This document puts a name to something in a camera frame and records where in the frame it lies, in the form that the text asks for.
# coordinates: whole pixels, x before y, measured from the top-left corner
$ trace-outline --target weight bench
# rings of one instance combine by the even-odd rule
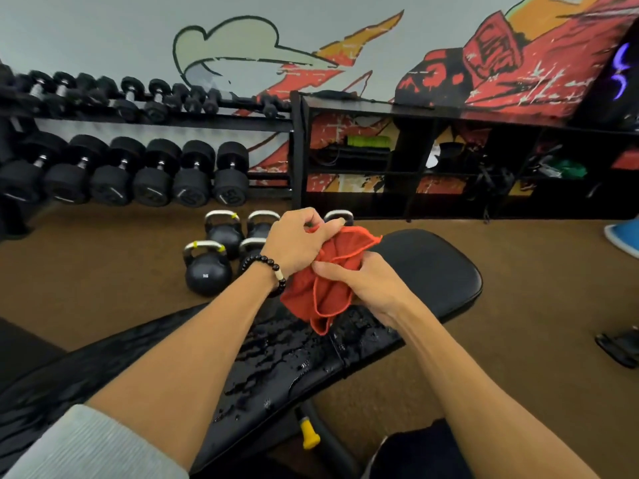
[[[482,291],[475,265],[435,234],[385,236],[379,252],[408,287],[446,322]],[[206,305],[184,309],[71,352],[17,379],[0,393],[0,476],[46,429]],[[403,346],[395,330],[351,306],[329,333],[315,334],[278,299],[260,309],[231,368],[191,474],[237,455],[292,407]]]

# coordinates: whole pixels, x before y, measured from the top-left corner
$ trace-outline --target brown carpet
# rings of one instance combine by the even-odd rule
[[[239,213],[286,207],[251,202]],[[26,240],[0,245],[0,315],[72,350],[203,302],[186,289],[181,248],[203,238],[208,209],[49,208]],[[605,241],[604,222],[359,223],[374,234],[427,229],[470,257],[484,293],[448,330],[603,478],[636,477],[639,376],[613,362],[593,336],[639,321],[639,261]],[[408,349],[315,403],[362,460],[384,435],[426,427],[442,414]],[[299,449],[286,450],[277,455]]]

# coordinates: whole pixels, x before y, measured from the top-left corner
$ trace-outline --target black kettlebell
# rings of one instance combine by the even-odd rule
[[[213,224],[213,218],[220,215],[230,217],[231,222]],[[240,256],[240,243],[244,240],[244,234],[242,233],[242,221],[237,213],[231,210],[210,211],[204,216],[204,230],[207,240],[224,245],[229,260],[235,260]]]
[[[208,252],[193,257],[193,249],[205,248]],[[225,290],[233,280],[231,263],[226,257],[224,245],[212,240],[198,240],[182,251],[187,266],[185,279],[190,290],[204,297],[213,297]]]
[[[247,218],[247,238],[240,243],[240,269],[244,268],[244,262],[252,255],[262,251],[267,242],[267,235],[275,222],[253,222],[256,217],[273,217],[275,222],[280,219],[278,213],[271,210],[256,210]]]
[[[324,215],[324,222],[329,222],[340,217],[346,220],[346,223],[344,224],[345,227],[352,227],[355,223],[353,213],[348,210],[331,210],[330,212],[326,212],[326,215]]]

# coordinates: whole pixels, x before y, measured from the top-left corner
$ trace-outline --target orange towel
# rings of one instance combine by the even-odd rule
[[[307,232],[313,233],[318,228],[319,225]],[[362,265],[363,251],[380,241],[381,237],[371,235],[363,227],[342,227],[324,242],[315,260],[356,271]],[[352,299],[353,291],[346,284],[319,277],[311,266],[293,274],[281,296],[284,306],[301,320],[310,322],[321,336],[328,333],[335,316],[344,312]]]

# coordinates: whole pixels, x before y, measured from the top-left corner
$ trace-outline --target gray sleeve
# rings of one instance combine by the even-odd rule
[[[74,405],[4,479],[188,479],[163,452],[111,417]]]

